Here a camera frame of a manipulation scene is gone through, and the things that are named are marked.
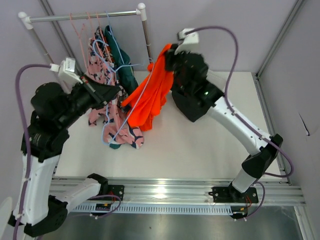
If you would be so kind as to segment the black shorts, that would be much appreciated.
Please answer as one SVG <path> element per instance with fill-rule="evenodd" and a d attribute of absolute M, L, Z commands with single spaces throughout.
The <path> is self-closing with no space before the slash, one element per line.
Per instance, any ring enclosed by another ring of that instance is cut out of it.
<path fill-rule="evenodd" d="M 171 95 L 177 108 L 192 123 L 204 116 L 213 104 L 211 97 L 204 97 L 202 94 L 193 98 L 173 90 Z"/>

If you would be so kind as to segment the orange shorts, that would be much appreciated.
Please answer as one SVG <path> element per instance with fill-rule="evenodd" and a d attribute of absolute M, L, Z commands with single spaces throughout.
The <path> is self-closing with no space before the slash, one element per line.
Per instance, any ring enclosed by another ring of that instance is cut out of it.
<path fill-rule="evenodd" d="M 166 104 L 166 96 L 174 81 L 172 71 L 165 70 L 165 53 L 172 47 L 166 44 L 155 63 L 150 63 L 147 70 L 150 74 L 122 103 L 129 105 L 128 123 L 131 127 L 139 127 L 141 131 L 149 131 L 153 127 L 154 117 L 158 116 Z"/>

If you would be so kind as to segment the pink wire hanger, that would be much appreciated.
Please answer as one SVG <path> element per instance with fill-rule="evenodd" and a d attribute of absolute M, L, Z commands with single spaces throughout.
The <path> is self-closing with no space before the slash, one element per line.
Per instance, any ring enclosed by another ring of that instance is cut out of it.
<path fill-rule="evenodd" d="M 85 28 L 81 27 L 80 31 L 77 30 L 75 24 L 74 24 L 74 21 L 73 21 L 73 15 L 72 13 L 69 14 L 69 20 L 70 20 L 70 23 L 73 27 L 73 30 L 78 38 L 78 42 L 79 42 L 79 46 L 80 46 L 80 49 L 81 49 L 81 54 L 82 54 L 82 59 L 83 59 L 83 63 L 84 63 L 84 73 L 86 73 L 88 71 L 88 65 L 87 65 L 87 61 L 86 61 L 86 54 L 85 54 L 85 49 L 83 47 L 83 42 L 82 42 L 82 32 Z"/>

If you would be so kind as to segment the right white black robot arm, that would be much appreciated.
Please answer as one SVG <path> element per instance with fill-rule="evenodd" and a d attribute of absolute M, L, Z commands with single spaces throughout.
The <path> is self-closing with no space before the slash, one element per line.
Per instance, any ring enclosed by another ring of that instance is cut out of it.
<path fill-rule="evenodd" d="M 177 108 L 193 123 L 204 115 L 210 116 L 240 141 L 248 152 L 240 172 L 227 187 L 229 198 L 239 202 L 277 157 L 283 138 L 264 131 L 255 134 L 257 127 L 250 130 L 241 121 L 243 115 L 226 103 L 226 94 L 207 80 L 209 68 L 202 55 L 179 51 L 178 48 L 178 44 L 173 44 L 164 54 L 164 68 L 173 74 L 171 95 Z"/>

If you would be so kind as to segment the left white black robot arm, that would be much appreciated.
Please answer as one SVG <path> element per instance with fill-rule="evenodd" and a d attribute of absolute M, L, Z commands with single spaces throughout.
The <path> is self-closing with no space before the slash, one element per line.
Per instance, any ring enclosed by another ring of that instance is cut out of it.
<path fill-rule="evenodd" d="M 22 137 L 23 182 L 19 202 L 8 220 L 23 226 L 24 233 L 36 238 L 57 230 L 67 215 L 84 201 L 108 196 L 107 178 L 92 173 L 73 190 L 50 195 L 52 177 L 69 138 L 68 129 L 93 108 L 103 108 L 120 91 L 118 86 L 88 80 L 65 93 L 56 82 L 39 86 L 31 99 L 33 112 L 28 133 Z"/>

